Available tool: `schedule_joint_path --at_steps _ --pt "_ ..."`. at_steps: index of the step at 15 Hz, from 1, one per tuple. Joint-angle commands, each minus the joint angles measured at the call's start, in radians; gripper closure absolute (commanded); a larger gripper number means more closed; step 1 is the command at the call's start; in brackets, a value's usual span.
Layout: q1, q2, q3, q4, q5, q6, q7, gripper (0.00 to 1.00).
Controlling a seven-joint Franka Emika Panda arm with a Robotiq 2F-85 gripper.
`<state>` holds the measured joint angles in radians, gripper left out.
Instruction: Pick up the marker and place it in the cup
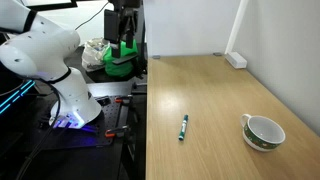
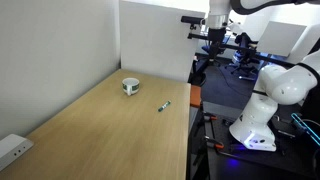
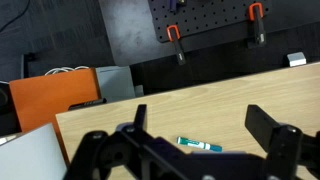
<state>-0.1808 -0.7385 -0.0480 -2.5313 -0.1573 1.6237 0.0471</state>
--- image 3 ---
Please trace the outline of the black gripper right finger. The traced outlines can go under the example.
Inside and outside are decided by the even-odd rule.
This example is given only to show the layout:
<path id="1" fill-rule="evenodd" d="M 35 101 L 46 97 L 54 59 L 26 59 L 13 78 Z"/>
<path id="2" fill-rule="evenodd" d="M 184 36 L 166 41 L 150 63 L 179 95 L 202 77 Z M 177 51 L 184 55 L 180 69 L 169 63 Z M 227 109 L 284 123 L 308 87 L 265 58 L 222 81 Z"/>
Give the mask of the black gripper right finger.
<path id="1" fill-rule="evenodd" d="M 249 105 L 246 112 L 245 127 L 262 149 L 268 152 L 273 131 L 279 128 L 280 124 L 258 105 Z"/>

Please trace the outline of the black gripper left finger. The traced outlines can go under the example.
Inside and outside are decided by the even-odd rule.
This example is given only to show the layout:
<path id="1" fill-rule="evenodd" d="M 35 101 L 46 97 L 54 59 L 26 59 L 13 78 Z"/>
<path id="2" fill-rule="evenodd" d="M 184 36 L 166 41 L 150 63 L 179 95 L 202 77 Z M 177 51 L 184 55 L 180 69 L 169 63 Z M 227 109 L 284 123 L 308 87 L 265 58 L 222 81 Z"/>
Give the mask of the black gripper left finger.
<path id="1" fill-rule="evenodd" d="M 140 104 L 137 107 L 133 126 L 136 130 L 145 130 L 147 128 L 147 105 Z"/>

